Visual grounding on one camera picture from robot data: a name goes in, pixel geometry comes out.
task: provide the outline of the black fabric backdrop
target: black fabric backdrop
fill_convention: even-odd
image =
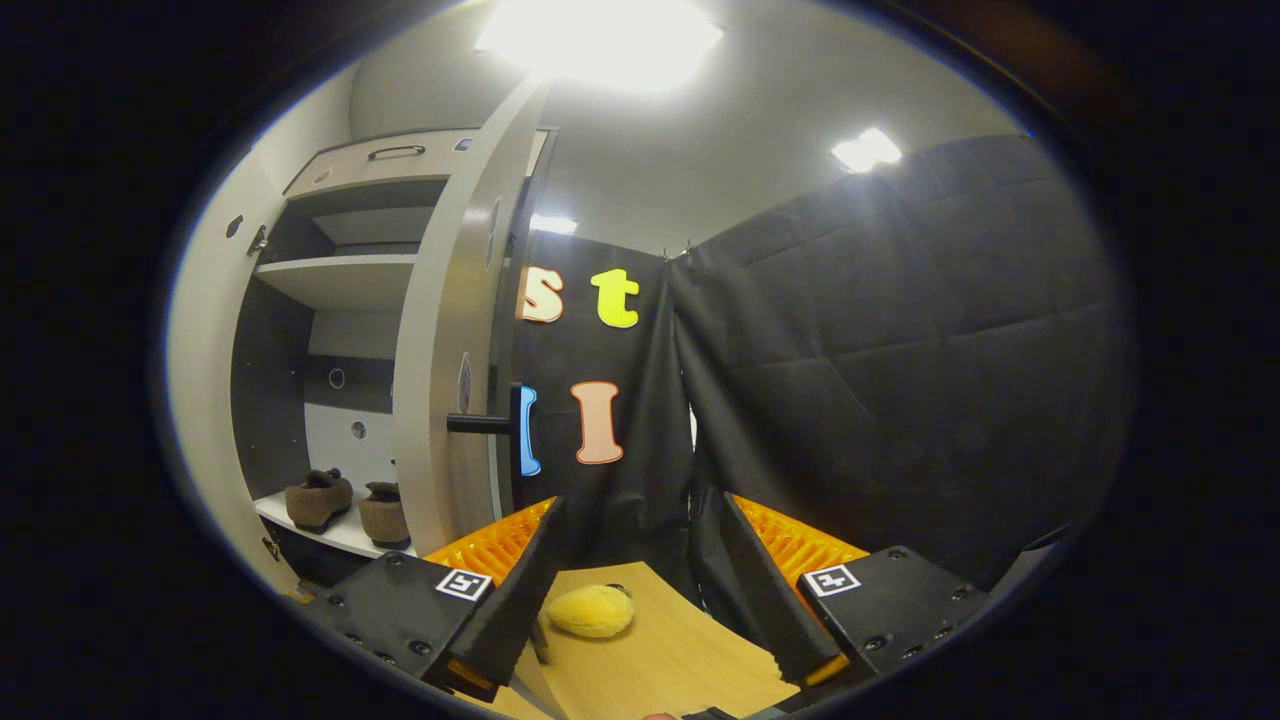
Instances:
[[[1112,264],[1021,136],[842,178],[669,268],[701,495],[989,588],[1114,475],[1132,378]],[[717,523],[695,518],[690,560],[754,635]]]
[[[1085,520],[1114,475],[1133,402],[1114,265],[1024,136],[845,177],[669,263],[530,243],[529,263],[564,281],[564,314],[516,331],[543,464],[517,505],[568,496],[585,523],[571,564],[645,560],[755,642],[716,493],[872,552],[913,547],[989,589],[1028,543]],[[596,316],[590,277],[612,268],[640,283],[630,329]],[[617,462],[576,461],[568,388],[584,380],[621,388]]]
[[[552,323],[517,322],[512,378],[538,391],[530,445],[541,471],[516,479],[516,506],[564,496],[566,515],[582,524],[567,562],[590,568],[643,560],[698,602],[687,561],[692,442],[666,263],[545,232],[530,233],[527,263],[561,274],[564,313]],[[639,295],[627,296],[627,309],[640,314],[630,328],[605,325],[596,314],[599,290],[591,277],[614,268],[640,286]],[[613,429],[623,455],[614,462],[577,461],[581,413],[570,388],[589,380],[618,386]]]

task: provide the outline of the drawer handle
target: drawer handle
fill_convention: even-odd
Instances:
[[[381,150],[374,150],[369,154],[370,160],[376,160],[380,152],[392,152],[393,150],[412,150],[415,155],[422,155],[426,152],[426,147],[421,145],[397,145],[396,147],[383,147]]]

